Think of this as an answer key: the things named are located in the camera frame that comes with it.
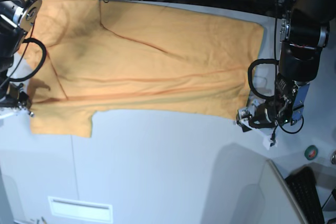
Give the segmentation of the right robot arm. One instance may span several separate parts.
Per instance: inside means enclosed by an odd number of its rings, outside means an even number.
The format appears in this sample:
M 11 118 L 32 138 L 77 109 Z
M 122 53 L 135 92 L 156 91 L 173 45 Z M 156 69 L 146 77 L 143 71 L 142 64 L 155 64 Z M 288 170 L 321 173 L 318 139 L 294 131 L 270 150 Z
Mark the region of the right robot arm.
M 24 91 L 24 82 L 31 79 L 43 66 L 47 49 L 45 45 L 32 37 L 35 20 L 41 8 L 42 0 L 1 0 L 1 118 L 27 113 L 32 102 Z M 28 75 L 14 78 L 14 54 L 22 44 L 36 44 L 42 51 L 37 67 Z

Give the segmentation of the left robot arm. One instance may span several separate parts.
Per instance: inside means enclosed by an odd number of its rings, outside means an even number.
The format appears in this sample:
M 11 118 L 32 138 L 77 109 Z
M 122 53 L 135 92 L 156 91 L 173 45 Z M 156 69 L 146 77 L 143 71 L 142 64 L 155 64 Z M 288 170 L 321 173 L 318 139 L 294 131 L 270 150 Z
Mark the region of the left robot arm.
M 334 18 L 335 0 L 296 0 L 292 10 L 284 15 L 280 58 L 257 59 L 248 68 L 251 92 L 264 102 L 254 102 L 238 111 L 236 123 L 244 132 L 303 121 L 304 101 L 310 82 L 317 76 Z M 272 96 L 259 93 L 253 85 L 254 68 L 266 64 L 276 67 Z

